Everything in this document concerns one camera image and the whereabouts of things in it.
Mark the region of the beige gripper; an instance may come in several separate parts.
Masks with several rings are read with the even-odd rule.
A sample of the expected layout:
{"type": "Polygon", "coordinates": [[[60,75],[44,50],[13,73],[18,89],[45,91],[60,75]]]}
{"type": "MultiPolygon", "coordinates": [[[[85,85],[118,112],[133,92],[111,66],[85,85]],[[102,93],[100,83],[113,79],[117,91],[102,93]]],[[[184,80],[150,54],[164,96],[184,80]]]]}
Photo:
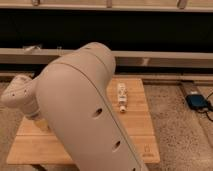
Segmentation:
{"type": "Polygon", "coordinates": [[[38,127],[41,131],[49,131],[50,127],[44,117],[40,113],[36,113],[34,115],[27,115],[26,118],[31,120],[36,127],[38,127]]]}

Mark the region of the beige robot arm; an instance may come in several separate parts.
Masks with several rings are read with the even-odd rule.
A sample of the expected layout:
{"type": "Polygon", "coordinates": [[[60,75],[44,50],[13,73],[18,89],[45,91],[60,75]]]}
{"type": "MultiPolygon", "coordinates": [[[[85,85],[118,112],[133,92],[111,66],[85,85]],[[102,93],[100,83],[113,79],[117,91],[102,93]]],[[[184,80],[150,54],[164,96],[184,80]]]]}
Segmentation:
{"type": "Polygon", "coordinates": [[[80,171],[148,171],[107,97],[115,66],[106,45],[88,43],[34,79],[15,76],[1,101],[45,119],[80,171]]]}

